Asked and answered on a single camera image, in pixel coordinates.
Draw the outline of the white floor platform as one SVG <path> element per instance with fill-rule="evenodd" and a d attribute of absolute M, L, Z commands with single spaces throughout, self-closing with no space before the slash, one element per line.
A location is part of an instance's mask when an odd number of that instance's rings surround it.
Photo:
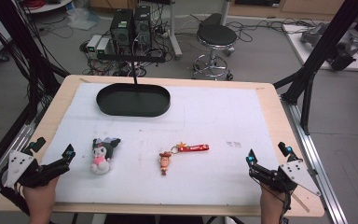
<path fill-rule="evenodd" d="M 309 58 L 310 53 L 313 51 L 313 46 L 310 43 L 302 43 L 300 38 L 303 32 L 309 30 L 309 27 L 285 24 L 283 26 L 283 30 L 287 33 L 288 39 L 290 40 L 293 49 L 296 51 L 296 55 L 300 62 L 304 63 Z M 355 53 L 353 58 L 355 61 L 349 64 L 345 68 L 345 71 L 358 72 L 358 53 Z"/>

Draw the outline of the black and white plush toy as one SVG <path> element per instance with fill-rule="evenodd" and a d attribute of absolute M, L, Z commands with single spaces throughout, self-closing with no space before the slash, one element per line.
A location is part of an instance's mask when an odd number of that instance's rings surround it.
<path fill-rule="evenodd" d="M 104 175 L 112 169 L 113 152 L 120 142 L 121 140 L 115 137 L 96 138 L 93 140 L 91 171 L 94 174 Z"/>

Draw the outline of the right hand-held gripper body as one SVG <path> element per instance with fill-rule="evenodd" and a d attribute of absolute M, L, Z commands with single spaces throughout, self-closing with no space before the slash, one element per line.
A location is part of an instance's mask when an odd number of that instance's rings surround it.
<path fill-rule="evenodd" d="M 316 196 L 321 195 L 302 160 L 283 163 L 277 170 L 269 170 L 259 165 L 256 160 L 249 161 L 248 165 L 250 177 L 255 178 L 273 190 L 286 192 L 301 186 Z"/>

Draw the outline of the white foam mat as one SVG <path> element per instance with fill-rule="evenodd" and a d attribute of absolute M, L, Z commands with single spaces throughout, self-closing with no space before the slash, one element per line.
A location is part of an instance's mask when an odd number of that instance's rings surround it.
<path fill-rule="evenodd" d="M 174 87 L 171 106 L 154 118 L 102 113 L 96 96 L 100 84 L 84 83 L 67 109 L 43 157 L 58 159 L 71 144 L 76 155 L 57 186 L 60 203 L 164 205 L 257 205 L 260 187 L 248 175 L 252 149 L 261 165 L 278 166 L 263 111 L 254 90 L 224 87 Z M 112 169 L 91 171 L 96 138 L 119 138 Z M 166 175 L 159 152 L 186 143 L 208 144 L 208 151 L 171 156 Z"/>

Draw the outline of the black T-shaped hanger rack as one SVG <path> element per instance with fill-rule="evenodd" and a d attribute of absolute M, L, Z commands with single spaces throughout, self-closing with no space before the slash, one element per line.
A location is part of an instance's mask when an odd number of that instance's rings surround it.
<path fill-rule="evenodd" d="M 137 85 L 137 76 L 135 75 L 135 62 L 146 62 L 146 63 L 165 63 L 165 57 L 152 57 L 152 56 L 137 56 L 137 55 L 113 55 L 113 54 L 98 54 L 97 58 L 103 61 L 126 61 L 131 63 L 131 73 L 134 84 Z"/>

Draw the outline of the wooden table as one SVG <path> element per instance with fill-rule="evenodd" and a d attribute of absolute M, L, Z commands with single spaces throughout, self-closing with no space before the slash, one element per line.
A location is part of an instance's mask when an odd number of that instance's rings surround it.
<path fill-rule="evenodd" d="M 100 84 L 106 87 L 114 83 L 112 77 L 69 76 L 67 77 L 55 98 L 51 102 L 45 116 L 34 131 L 35 137 L 44 137 L 46 144 L 38 153 L 38 159 L 43 157 L 57 132 L 62 119 L 72 103 L 77 88 L 84 84 Z M 284 158 L 278 148 L 280 142 L 289 147 L 296 145 L 294 133 L 282 108 L 278 93 L 268 83 L 212 81 L 163 78 L 159 85 L 168 89 L 174 87 L 224 87 L 231 84 L 235 89 L 254 90 L 258 97 L 263 116 L 268 127 L 269 136 L 274 142 L 274 151 L 278 165 Z M 126 204 L 126 203 L 60 203 L 57 200 L 56 210 L 59 212 L 90 212 L 90 213 L 120 213 L 120 214 L 158 214 L 158 215 L 207 215 L 207 216 L 256 216 L 259 214 L 257 205 L 164 205 L 164 204 Z"/>

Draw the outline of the white power box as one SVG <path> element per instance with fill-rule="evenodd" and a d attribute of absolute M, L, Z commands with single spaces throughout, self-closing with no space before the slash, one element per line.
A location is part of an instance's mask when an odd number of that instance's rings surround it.
<path fill-rule="evenodd" d="M 89 43 L 87 44 L 86 48 L 87 48 L 87 51 L 88 52 L 91 52 L 91 53 L 95 53 L 96 52 L 96 49 L 99 45 L 99 42 L 101 40 L 102 36 L 101 35 L 94 35 Z"/>
<path fill-rule="evenodd" d="M 96 52 L 98 54 L 110 54 L 111 51 L 112 49 L 111 49 L 110 39 L 107 37 L 103 37 L 96 48 Z"/>

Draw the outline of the black round stool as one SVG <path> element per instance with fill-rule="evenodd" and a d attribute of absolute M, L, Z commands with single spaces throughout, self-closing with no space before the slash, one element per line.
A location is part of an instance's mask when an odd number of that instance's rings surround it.
<path fill-rule="evenodd" d="M 205 25 L 197 31 L 197 40 L 202 46 L 210 50 L 209 54 L 200 55 L 193 62 L 193 77 L 204 75 L 218 79 L 224 76 L 226 80 L 232 80 L 233 75 L 228 69 L 224 58 L 217 55 L 218 50 L 229 50 L 237 41 L 237 35 L 233 30 L 224 25 Z"/>

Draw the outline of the grey and black robot part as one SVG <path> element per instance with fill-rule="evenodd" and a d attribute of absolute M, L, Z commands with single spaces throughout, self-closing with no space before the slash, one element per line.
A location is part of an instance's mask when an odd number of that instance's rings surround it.
<path fill-rule="evenodd" d="M 353 55 L 358 51 L 358 38 L 342 37 L 326 60 L 335 71 L 342 71 L 356 59 Z"/>

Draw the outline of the black metal frame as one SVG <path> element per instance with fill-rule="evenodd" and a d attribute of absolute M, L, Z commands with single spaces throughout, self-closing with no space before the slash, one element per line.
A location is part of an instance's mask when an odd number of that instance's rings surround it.
<path fill-rule="evenodd" d="M 275 89 L 290 84 L 289 89 L 282 94 L 282 99 L 289 105 L 296 105 L 299 96 L 303 95 L 299 124 L 306 135 L 310 134 L 310 102 L 315 76 L 333 52 L 335 45 L 357 18 L 358 0 L 345 0 L 304 64 L 291 76 L 273 84 Z"/>
<path fill-rule="evenodd" d="M 10 35 L 13 43 L 0 32 L 0 42 L 4 49 L 12 56 L 21 74 L 28 80 L 27 97 L 29 103 L 10 127 L 0 142 L 0 160 L 4 150 L 14 139 L 24 124 L 29 124 L 37 116 L 39 104 L 50 102 L 57 93 L 61 84 L 56 76 L 68 77 L 70 75 L 60 65 L 52 63 L 43 55 L 36 45 L 31 29 L 25 22 L 21 8 L 13 0 L 0 0 L 0 22 Z"/>

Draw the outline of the person's left hand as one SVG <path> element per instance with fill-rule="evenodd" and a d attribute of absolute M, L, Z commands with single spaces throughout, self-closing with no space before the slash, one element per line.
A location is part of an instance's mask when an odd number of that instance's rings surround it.
<path fill-rule="evenodd" d="M 50 220 L 55 205 L 58 181 L 59 178 L 56 177 L 50 180 L 46 186 L 35 189 L 23 188 L 22 192 L 29 208 L 30 217 L 43 217 Z"/>

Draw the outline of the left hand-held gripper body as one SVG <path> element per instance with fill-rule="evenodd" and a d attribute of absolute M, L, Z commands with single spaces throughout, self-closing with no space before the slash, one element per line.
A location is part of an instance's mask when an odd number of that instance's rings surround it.
<path fill-rule="evenodd" d="M 48 164 L 39 165 L 37 159 L 19 151 L 11 151 L 8 159 L 6 187 L 16 184 L 28 188 L 46 186 L 48 182 L 70 170 L 69 164 L 61 164 L 62 158 Z"/>

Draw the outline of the person's right hand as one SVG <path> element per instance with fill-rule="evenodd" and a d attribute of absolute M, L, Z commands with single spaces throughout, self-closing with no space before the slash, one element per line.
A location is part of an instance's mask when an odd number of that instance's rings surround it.
<path fill-rule="evenodd" d="M 279 218 L 283 211 L 285 202 L 285 194 L 279 191 L 272 190 L 266 184 L 261 183 L 261 217 L 262 218 Z"/>

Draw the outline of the cowboy keychain with red strap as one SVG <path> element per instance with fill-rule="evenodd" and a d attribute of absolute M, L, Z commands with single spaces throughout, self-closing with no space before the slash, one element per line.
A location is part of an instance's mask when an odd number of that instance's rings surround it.
<path fill-rule="evenodd" d="M 166 175 L 168 171 L 168 167 L 171 163 L 171 156 L 178 153 L 184 152 L 200 152 L 200 151 L 208 151 L 210 146 L 208 144 L 194 145 L 190 146 L 186 143 L 181 142 L 173 146 L 169 151 L 159 152 L 159 169 L 162 175 Z"/>

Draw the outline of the grey metal stand post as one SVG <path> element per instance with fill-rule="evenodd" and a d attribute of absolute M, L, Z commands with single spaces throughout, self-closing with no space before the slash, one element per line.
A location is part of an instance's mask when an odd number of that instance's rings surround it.
<path fill-rule="evenodd" d="M 169 39 L 172 44 L 173 58 L 175 60 L 180 60 L 183 56 L 183 53 L 175 35 L 175 0 L 169 0 L 169 1 L 170 1 L 170 29 L 168 30 Z"/>

